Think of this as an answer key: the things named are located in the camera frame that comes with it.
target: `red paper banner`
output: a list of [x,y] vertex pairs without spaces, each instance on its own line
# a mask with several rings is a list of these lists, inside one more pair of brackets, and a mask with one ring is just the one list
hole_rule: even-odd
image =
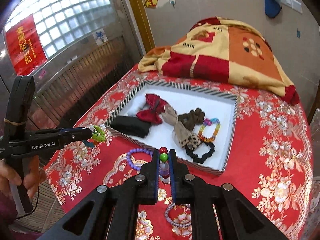
[[46,62],[33,15],[23,19],[5,34],[11,62],[17,75],[29,75]]

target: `blanket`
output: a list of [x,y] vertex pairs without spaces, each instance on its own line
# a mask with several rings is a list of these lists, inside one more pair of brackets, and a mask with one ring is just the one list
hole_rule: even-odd
[[252,26],[220,17],[196,23],[173,46],[156,47],[138,64],[141,72],[201,78],[269,90],[290,104],[299,103],[294,84],[272,49]]

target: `red velvet bow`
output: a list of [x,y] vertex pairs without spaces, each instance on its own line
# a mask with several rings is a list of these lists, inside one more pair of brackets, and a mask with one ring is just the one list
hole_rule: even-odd
[[168,103],[155,94],[146,94],[146,103],[150,105],[149,109],[137,113],[141,121],[161,124],[162,119],[159,114],[164,112],[164,106]]

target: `paw print design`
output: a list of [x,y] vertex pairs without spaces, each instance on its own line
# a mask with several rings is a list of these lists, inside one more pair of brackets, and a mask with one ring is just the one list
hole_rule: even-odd
[[262,56],[262,50],[260,49],[260,45],[259,43],[255,43],[253,39],[248,39],[246,37],[242,38],[243,40],[243,46],[244,46],[244,50],[246,52],[250,52],[254,57],[258,57],[261,58],[262,60],[264,60],[263,56]]

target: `black scrunchie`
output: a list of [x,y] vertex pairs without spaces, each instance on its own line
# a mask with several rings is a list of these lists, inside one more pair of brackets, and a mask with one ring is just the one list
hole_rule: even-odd
[[210,150],[207,153],[203,154],[201,158],[198,158],[198,155],[193,153],[194,149],[189,149],[187,145],[185,146],[186,153],[192,158],[193,162],[203,164],[207,160],[207,158],[210,158],[212,156],[212,154],[214,153],[214,144],[212,142],[205,142],[205,145],[209,146]]
[[178,120],[182,122],[183,126],[189,130],[193,131],[196,124],[202,124],[204,121],[204,112],[200,108],[197,108],[195,111],[191,110],[188,114],[178,115]]

